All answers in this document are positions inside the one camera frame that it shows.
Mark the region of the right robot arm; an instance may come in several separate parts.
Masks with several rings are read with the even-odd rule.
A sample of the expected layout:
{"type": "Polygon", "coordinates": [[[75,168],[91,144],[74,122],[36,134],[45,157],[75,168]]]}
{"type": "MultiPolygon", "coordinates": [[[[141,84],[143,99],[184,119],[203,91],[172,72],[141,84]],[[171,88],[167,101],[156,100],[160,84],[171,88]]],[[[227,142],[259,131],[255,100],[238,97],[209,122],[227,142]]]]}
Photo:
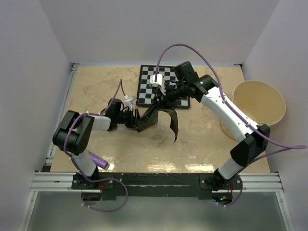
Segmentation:
{"type": "Polygon", "coordinates": [[[246,116],[229,100],[216,80],[209,75],[199,77],[190,62],[183,62],[172,71],[179,82],[171,89],[166,88],[162,74],[154,72],[150,78],[150,83],[158,88],[158,108],[170,108],[180,98],[194,98],[217,115],[238,141],[230,151],[230,158],[215,170],[207,182],[215,191],[226,189],[235,175],[266,150],[270,128],[246,116]]]}

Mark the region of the black trash bag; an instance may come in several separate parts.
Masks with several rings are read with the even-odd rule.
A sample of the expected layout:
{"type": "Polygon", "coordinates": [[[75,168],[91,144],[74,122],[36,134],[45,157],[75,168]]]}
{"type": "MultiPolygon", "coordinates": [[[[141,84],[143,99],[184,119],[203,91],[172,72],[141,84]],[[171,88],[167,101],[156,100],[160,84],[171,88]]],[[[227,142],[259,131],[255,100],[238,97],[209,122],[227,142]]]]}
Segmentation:
{"type": "Polygon", "coordinates": [[[174,105],[167,101],[159,100],[151,104],[145,113],[137,121],[137,131],[141,132],[158,123],[159,111],[167,113],[170,116],[170,129],[174,132],[176,142],[179,132],[178,115],[174,105]]]}

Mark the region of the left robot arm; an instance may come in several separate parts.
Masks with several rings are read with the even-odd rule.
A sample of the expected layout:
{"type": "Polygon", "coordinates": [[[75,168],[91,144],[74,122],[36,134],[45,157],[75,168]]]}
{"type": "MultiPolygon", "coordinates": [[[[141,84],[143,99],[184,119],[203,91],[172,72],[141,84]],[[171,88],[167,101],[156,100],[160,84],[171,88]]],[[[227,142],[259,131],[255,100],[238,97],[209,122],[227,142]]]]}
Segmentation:
{"type": "Polygon", "coordinates": [[[77,165],[80,175],[84,174],[83,184],[89,189],[96,188],[100,177],[95,174],[98,167],[106,168],[108,162],[99,160],[92,152],[87,150],[90,135],[93,130],[113,131],[117,125],[124,124],[127,128],[136,128],[140,118],[137,109],[133,109],[135,97],[125,96],[120,99],[110,99],[103,115],[67,111],[58,125],[52,143],[65,152],[77,165]]]}

